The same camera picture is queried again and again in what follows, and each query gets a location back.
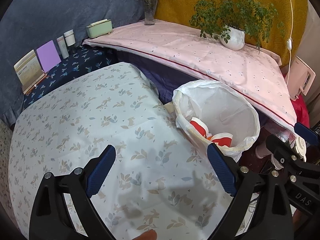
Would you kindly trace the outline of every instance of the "navy blue blanket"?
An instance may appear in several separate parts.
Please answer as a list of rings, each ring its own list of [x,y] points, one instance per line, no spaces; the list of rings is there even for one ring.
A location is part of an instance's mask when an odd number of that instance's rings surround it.
[[[80,46],[75,54],[49,70],[47,77],[25,96],[24,108],[75,78],[115,63],[118,63],[118,60],[112,49]]]
[[[185,74],[174,68],[162,65],[151,59],[123,51],[115,51],[119,62],[127,62],[140,69],[150,79],[159,91],[159,99],[163,104],[172,101],[173,91],[181,85],[197,78]],[[260,127],[264,126],[269,119],[264,113],[256,109],[259,115]]]

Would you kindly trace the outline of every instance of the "blue gripper pad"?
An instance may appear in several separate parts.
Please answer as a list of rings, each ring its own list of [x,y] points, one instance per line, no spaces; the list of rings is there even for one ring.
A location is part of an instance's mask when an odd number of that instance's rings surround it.
[[[99,192],[115,160],[116,149],[110,147],[87,179],[87,189],[85,192],[88,198]]]
[[[222,153],[219,153],[213,144],[210,144],[207,149],[207,155],[212,168],[223,186],[223,189],[234,197],[237,193],[235,185],[236,179],[223,160],[223,157],[221,156]]]
[[[309,128],[305,127],[302,123],[297,122],[294,125],[294,131],[311,145],[319,145],[318,135]]]

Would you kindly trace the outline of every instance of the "mustard yellow curtain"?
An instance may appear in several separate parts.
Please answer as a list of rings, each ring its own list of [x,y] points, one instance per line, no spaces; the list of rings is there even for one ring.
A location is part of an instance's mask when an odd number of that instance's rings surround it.
[[[167,22],[178,23],[190,26],[189,20],[194,13],[194,5],[198,0],[159,0],[155,18]],[[276,22],[270,34],[270,42],[262,43],[262,47],[268,49],[281,57],[283,66],[289,63],[289,52],[286,48],[286,41],[291,32],[291,6],[290,0],[260,0],[267,5],[273,3],[279,12],[279,21],[284,23],[285,36],[280,35]],[[300,44],[306,19],[308,4],[307,0],[292,0],[293,7],[293,32],[292,32],[292,55],[295,55]],[[246,37],[246,42],[255,45]]]

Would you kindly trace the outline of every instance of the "purple card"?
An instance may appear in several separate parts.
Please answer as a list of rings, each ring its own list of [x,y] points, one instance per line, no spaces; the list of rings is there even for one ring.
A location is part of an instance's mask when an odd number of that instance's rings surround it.
[[[57,49],[53,41],[49,41],[37,49],[38,58],[40,60],[44,72],[48,72],[55,65],[61,62]]]

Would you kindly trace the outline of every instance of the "white ceramic pot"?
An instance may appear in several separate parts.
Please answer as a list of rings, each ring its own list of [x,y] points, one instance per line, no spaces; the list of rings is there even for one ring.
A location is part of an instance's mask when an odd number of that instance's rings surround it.
[[[232,50],[242,49],[244,46],[244,31],[240,31],[232,27],[229,27],[229,29],[230,31],[226,31],[226,33],[230,35],[230,40],[226,43],[224,39],[219,36],[221,43]]]

